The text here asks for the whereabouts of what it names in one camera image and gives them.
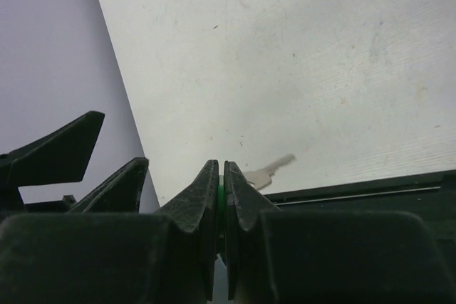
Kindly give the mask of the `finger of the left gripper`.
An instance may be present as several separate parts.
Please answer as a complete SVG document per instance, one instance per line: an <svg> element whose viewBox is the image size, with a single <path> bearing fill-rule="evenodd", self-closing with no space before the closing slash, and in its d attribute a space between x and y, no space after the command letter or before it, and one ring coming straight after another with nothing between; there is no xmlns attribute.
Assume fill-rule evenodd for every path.
<svg viewBox="0 0 456 304"><path fill-rule="evenodd" d="M1 155L1 187L29 187L83 179L105 115L89 111L28 145Z"/></svg>
<svg viewBox="0 0 456 304"><path fill-rule="evenodd" d="M135 157L111 174L67 213L138 213L149 166L145 157Z"/></svg>

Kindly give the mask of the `green key tag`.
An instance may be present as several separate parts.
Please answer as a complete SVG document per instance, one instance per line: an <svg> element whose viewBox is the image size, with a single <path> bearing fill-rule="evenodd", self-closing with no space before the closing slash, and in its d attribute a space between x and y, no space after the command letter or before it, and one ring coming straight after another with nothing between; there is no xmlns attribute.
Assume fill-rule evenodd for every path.
<svg viewBox="0 0 456 304"><path fill-rule="evenodd" d="M219 239L224 238L225 232L225 208L226 194L224 190L224 176L219 175L219 184L217 187L217 234Z"/></svg>

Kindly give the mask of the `silver key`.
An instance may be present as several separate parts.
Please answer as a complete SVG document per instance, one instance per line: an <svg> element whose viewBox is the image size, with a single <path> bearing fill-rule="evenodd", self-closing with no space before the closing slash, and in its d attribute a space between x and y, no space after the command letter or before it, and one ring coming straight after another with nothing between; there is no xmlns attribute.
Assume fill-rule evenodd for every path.
<svg viewBox="0 0 456 304"><path fill-rule="evenodd" d="M257 191L260 191L271 185L272 177L279 169L291 164L294 161L296 161L294 154L286 154L265 167L254 171L243 172L243 175L253 188L255 188Z"/></svg>

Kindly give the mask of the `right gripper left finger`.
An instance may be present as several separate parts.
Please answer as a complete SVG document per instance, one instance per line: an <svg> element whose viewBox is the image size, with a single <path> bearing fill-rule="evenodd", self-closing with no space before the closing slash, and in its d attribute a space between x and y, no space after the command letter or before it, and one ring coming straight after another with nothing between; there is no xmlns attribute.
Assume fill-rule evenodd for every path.
<svg viewBox="0 0 456 304"><path fill-rule="evenodd" d="M1 224L3 303L206 303L219 164L151 214L17 214Z"/></svg>

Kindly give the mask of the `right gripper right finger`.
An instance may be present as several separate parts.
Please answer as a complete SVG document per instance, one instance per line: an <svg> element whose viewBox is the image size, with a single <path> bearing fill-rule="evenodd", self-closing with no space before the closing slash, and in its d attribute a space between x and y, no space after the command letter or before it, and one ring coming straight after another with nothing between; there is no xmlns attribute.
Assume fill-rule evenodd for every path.
<svg viewBox="0 0 456 304"><path fill-rule="evenodd" d="M235 303L453 303L455 222L383 207L282 210L224 165Z"/></svg>

